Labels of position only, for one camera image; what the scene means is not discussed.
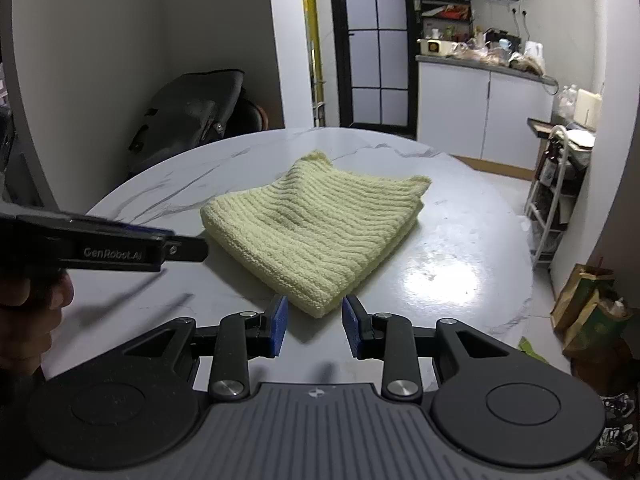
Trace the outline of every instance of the ribbed towel texture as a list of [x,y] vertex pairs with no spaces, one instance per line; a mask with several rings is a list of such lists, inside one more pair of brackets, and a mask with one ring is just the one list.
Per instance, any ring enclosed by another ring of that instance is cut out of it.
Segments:
[[272,184],[215,197],[200,212],[236,260],[322,317],[411,230],[430,183],[336,170],[314,151]]

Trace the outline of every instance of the ribbed gray panel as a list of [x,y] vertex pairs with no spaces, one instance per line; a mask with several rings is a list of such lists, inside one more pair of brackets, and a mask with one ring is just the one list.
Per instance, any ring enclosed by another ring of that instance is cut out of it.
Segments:
[[218,405],[195,437],[156,462],[116,472],[43,464],[31,480],[599,480],[584,462],[540,472],[480,465],[441,442],[414,405],[380,399],[370,384],[263,384]]

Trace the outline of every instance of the finger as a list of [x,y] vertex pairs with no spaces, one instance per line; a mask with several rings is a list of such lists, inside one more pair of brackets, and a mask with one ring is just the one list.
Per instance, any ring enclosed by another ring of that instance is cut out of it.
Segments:
[[61,321],[60,309],[23,311],[19,308],[0,308],[0,336],[31,339],[51,332]]
[[34,339],[2,339],[0,341],[0,356],[23,361],[31,357],[38,357],[51,348],[51,334],[45,334]]
[[27,278],[2,276],[0,278],[0,304],[19,306],[27,301],[31,289]]
[[74,298],[74,286],[67,273],[64,274],[59,283],[51,291],[51,304],[49,308],[60,308],[67,306]]
[[29,357],[27,359],[8,359],[0,356],[0,368],[9,370],[18,375],[31,375],[40,366],[41,357]]

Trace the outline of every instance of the shoe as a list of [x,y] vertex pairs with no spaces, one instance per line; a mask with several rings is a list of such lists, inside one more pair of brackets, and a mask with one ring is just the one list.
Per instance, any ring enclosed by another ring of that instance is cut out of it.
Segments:
[[605,428],[591,460],[601,460],[620,452],[629,452],[638,445],[638,433],[632,424],[622,428]]
[[615,397],[600,397],[604,404],[607,420],[627,418],[634,412],[636,403],[627,394],[619,394]]

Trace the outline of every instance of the white cabinet door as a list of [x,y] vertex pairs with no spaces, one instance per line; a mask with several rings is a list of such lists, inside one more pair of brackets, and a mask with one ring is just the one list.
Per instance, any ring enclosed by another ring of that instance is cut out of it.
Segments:
[[450,155],[480,158],[490,72],[419,65],[418,142]]
[[482,158],[533,170],[540,140],[527,118],[548,121],[552,104],[542,83],[493,72]]

